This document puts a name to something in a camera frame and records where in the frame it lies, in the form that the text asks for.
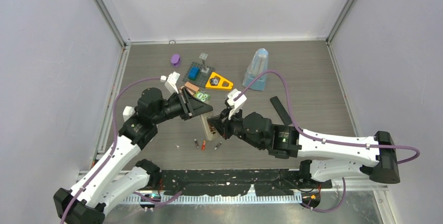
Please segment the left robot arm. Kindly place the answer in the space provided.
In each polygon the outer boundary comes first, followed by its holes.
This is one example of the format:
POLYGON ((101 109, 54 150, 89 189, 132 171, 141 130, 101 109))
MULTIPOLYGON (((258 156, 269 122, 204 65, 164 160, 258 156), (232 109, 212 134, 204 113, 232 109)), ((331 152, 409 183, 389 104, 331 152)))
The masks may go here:
POLYGON ((213 107, 193 97, 186 89, 169 99, 161 90, 142 92, 132 116, 126 119, 115 142, 96 165, 69 190, 60 188, 54 194, 57 215, 62 223, 103 223, 106 215, 133 192, 160 183, 160 168, 143 159, 120 179, 119 172, 141 152, 158 133, 157 125, 175 117, 191 119, 213 107))

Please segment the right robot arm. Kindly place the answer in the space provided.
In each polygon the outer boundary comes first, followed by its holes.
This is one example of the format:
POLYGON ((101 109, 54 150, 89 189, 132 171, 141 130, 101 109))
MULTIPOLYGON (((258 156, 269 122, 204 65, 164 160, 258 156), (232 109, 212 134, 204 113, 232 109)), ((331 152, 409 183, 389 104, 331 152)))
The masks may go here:
POLYGON ((279 159, 303 158, 298 181, 307 188, 346 177, 368 178, 381 184, 400 182, 394 142, 385 131, 368 137, 327 135, 307 129, 299 133, 293 126, 274 124, 256 112, 243 117, 241 111, 232 117, 222 113, 207 121, 223 139, 236 136, 279 159))

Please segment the white remote control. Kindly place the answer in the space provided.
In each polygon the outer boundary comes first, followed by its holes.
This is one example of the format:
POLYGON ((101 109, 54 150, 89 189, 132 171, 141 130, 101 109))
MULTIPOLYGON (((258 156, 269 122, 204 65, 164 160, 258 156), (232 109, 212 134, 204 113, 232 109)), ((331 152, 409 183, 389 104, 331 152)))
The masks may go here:
POLYGON ((213 140, 213 139, 207 139, 207 134, 208 134, 208 129, 207 128, 208 128, 208 125, 209 125, 208 122, 207 122, 207 118, 211 117, 211 116, 213 116, 213 112, 208 112, 208 113, 202 114, 200 116, 206 140, 209 140, 209 141, 213 140))

